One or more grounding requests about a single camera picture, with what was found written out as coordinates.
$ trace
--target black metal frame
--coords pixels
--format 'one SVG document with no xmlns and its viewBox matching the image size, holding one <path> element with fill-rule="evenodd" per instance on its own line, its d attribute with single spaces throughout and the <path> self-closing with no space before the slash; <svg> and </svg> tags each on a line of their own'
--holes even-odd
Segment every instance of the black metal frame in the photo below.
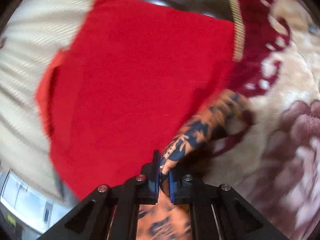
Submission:
<svg viewBox="0 0 320 240">
<path fill-rule="evenodd" d="M 117 187 L 98 187 L 39 240 L 135 240 L 139 205 L 158 200 L 159 161 L 155 151 L 142 167 L 142 181 L 132 177 Z M 173 204 L 189 204 L 193 240 L 287 240 L 229 185 L 204 184 L 177 166 L 169 192 Z"/>
</svg>

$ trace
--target screw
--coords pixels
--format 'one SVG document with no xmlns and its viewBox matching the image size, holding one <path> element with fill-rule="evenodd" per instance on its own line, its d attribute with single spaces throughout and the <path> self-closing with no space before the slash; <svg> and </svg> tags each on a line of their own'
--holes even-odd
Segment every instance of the screw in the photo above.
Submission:
<svg viewBox="0 0 320 240">
<path fill-rule="evenodd" d="M 99 187 L 98 187 L 98 191 L 99 192 L 106 192 L 107 190 L 108 190 L 108 186 L 107 185 L 100 185 Z"/>
<path fill-rule="evenodd" d="M 144 181 L 146 179 L 146 176 L 144 174 L 139 174 L 136 176 L 137 181 Z"/>
<path fill-rule="evenodd" d="M 186 174 L 182 178 L 185 181 L 192 181 L 192 179 L 193 179 L 193 177 L 190 174 Z"/>
<path fill-rule="evenodd" d="M 224 191 L 229 191 L 231 189 L 231 186 L 229 184 L 221 184 L 220 187 Z"/>
</svg>

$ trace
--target red fabric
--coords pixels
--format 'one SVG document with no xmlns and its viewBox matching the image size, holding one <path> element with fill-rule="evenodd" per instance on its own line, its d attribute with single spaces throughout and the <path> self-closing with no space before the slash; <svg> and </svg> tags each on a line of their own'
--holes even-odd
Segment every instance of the red fabric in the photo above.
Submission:
<svg viewBox="0 0 320 240">
<path fill-rule="evenodd" d="M 35 101 L 38 105 L 39 116 L 42 124 L 44 133 L 50 137 L 51 134 L 51 119 L 49 113 L 49 102 L 50 102 L 50 92 L 51 83 L 53 78 L 53 73 L 56 67 L 60 66 L 64 60 L 64 52 L 59 50 L 57 54 L 53 57 L 53 60 L 45 70 L 42 79 L 38 85 Z"/>
<path fill-rule="evenodd" d="M 51 159 L 79 198 L 140 172 L 232 70 L 234 25 L 138 0 L 96 0 L 55 70 Z"/>
</svg>

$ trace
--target silver screw head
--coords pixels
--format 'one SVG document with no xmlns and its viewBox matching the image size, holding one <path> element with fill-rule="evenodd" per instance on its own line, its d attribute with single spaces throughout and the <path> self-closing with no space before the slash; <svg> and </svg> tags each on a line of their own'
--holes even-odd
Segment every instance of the silver screw head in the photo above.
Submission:
<svg viewBox="0 0 320 240">
<path fill-rule="evenodd" d="M 229 191 L 231 189 L 231 186 L 229 184 L 221 184 L 220 187 L 224 191 Z"/>
<path fill-rule="evenodd" d="M 146 179 L 146 176 L 144 174 L 139 174 L 136 176 L 137 181 L 144 181 Z"/>
<path fill-rule="evenodd" d="M 106 192 L 108 190 L 108 186 L 107 185 L 100 185 L 99 187 L 98 187 L 98 191 L 99 192 Z"/>
<path fill-rule="evenodd" d="M 193 179 L 193 177 L 190 174 L 183 175 L 182 178 L 185 181 L 192 181 L 192 179 Z"/>
</svg>

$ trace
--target gold trim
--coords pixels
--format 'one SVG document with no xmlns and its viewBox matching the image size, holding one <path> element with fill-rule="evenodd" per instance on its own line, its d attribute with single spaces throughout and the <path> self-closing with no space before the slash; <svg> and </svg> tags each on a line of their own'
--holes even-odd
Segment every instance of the gold trim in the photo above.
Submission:
<svg viewBox="0 0 320 240">
<path fill-rule="evenodd" d="M 229 2 L 235 22 L 235 48 L 233 52 L 233 59 L 240 61 L 243 57 L 245 28 L 242 20 L 239 1 L 229 0 Z"/>
</svg>

